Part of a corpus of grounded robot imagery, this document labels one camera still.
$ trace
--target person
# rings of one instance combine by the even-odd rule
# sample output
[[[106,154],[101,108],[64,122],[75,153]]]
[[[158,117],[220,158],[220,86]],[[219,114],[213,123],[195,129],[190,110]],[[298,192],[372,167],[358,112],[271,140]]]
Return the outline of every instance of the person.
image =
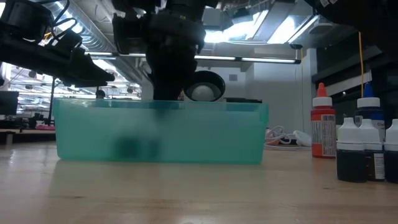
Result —
[[[96,99],[104,99],[106,96],[104,90],[97,90],[95,95],[96,95],[96,97],[95,97]]]

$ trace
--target blue cap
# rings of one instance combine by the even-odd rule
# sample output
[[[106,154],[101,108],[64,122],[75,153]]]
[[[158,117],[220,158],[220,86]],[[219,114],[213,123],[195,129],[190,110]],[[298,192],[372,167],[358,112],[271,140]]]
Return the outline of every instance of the blue cap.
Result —
[[[370,83],[365,84],[365,89],[363,91],[363,98],[374,97],[373,88]]]

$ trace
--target wooden workbench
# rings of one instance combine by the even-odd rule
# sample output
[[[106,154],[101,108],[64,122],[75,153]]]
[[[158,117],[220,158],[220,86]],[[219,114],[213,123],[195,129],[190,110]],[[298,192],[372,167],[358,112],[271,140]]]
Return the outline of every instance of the wooden workbench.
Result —
[[[59,161],[55,144],[0,149],[0,223],[398,223],[398,185],[336,179],[310,151],[261,166]]]

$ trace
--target bottle label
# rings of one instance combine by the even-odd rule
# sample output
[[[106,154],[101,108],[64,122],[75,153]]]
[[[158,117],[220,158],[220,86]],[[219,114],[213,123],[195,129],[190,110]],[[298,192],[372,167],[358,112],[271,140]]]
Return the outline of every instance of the bottle label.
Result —
[[[311,120],[313,156],[336,156],[336,116],[314,114]]]
[[[363,116],[355,116],[355,124],[360,127],[362,124]],[[386,141],[386,126],[382,119],[372,119],[372,124],[379,130],[380,141]]]
[[[366,169],[370,179],[384,180],[384,154],[366,153]]]

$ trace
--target white cap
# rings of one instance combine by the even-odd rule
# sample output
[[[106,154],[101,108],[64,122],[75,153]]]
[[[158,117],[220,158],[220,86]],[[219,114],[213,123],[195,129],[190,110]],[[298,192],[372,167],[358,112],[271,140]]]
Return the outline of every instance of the white cap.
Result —
[[[379,130],[376,129],[371,119],[363,119],[359,132],[363,143],[381,144]]]
[[[344,118],[344,123],[338,129],[337,135],[339,143],[362,144],[359,128],[354,124],[353,118]]]
[[[315,97],[312,99],[312,106],[332,106],[332,100],[331,97]]]
[[[380,107],[380,98],[378,97],[366,97],[359,98],[356,102],[358,108],[362,107]]]
[[[398,119],[393,119],[391,127],[387,129],[384,145],[387,151],[398,151]]]

